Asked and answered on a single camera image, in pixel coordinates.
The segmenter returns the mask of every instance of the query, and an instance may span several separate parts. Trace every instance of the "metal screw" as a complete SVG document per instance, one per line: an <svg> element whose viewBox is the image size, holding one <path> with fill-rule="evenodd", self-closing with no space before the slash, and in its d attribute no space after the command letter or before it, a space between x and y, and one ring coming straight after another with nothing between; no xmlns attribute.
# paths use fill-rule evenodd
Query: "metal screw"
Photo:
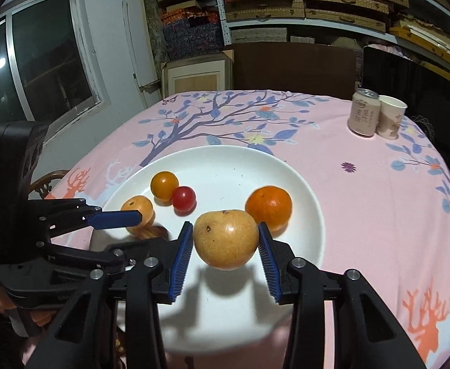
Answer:
<svg viewBox="0 0 450 369"><path fill-rule="evenodd" d="M94 269L90 272L90 278L93 280L99 280L103 276L103 270Z"/></svg>
<svg viewBox="0 0 450 369"><path fill-rule="evenodd" d="M147 266L148 268L152 268L154 266L158 265L158 259L155 257L150 257L145 259L144 261L145 266Z"/></svg>
<svg viewBox="0 0 450 369"><path fill-rule="evenodd" d="M307 265L307 261L303 258L293 258L291 260L291 264L296 268L303 268L305 265Z"/></svg>
<svg viewBox="0 0 450 369"><path fill-rule="evenodd" d="M346 276L348 276L348 278L351 279L351 280L358 280L361 275L356 269L350 269L346 273Z"/></svg>

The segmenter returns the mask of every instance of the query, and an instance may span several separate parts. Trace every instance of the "window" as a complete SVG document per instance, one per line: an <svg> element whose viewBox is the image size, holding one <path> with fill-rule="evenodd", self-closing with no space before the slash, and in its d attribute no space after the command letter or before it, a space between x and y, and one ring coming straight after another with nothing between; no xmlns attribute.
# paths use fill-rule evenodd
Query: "window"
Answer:
<svg viewBox="0 0 450 369"><path fill-rule="evenodd" d="M47 121L48 137L100 102L78 0L23 0L0 15L0 122Z"/></svg>

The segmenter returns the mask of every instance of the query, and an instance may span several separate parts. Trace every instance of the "wooden chair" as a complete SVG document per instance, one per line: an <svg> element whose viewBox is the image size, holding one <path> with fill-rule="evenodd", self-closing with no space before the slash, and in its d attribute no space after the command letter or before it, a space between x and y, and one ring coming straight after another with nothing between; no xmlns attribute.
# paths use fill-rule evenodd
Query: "wooden chair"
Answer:
<svg viewBox="0 0 450 369"><path fill-rule="evenodd" d="M32 191L36 191L43 200L52 191L51 181L62 179L68 172L69 171L63 170L47 173L47 175L42 176L40 179L31 184L30 193Z"/></svg>

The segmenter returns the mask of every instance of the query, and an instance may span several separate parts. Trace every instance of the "drink can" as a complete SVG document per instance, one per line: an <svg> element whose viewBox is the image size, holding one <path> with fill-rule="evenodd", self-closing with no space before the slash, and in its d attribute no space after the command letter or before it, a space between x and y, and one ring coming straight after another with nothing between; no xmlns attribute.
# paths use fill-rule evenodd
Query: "drink can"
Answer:
<svg viewBox="0 0 450 369"><path fill-rule="evenodd" d="M360 136L372 137L377 128L380 100L374 91L359 88L353 95L348 128Z"/></svg>

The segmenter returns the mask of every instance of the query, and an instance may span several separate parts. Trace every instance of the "tablecloth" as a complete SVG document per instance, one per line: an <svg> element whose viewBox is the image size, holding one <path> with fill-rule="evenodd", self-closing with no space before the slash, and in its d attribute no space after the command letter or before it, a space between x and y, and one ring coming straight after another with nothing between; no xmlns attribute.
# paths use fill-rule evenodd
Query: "tablecloth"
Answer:
<svg viewBox="0 0 450 369"><path fill-rule="evenodd" d="M387 141L351 133L351 102L263 91L171 96L123 124L83 158L53 198L103 206L141 167L199 145L241 145L298 171L326 226L322 269L359 269L409 334L428 368L450 355L450 171L421 129L404 118ZM87 249L90 229L56 243ZM327 315L327 326L332 319ZM288 323L255 345L214 356L170 356L170 368L280 368ZM325 367L333 367L328 332Z"/></svg>

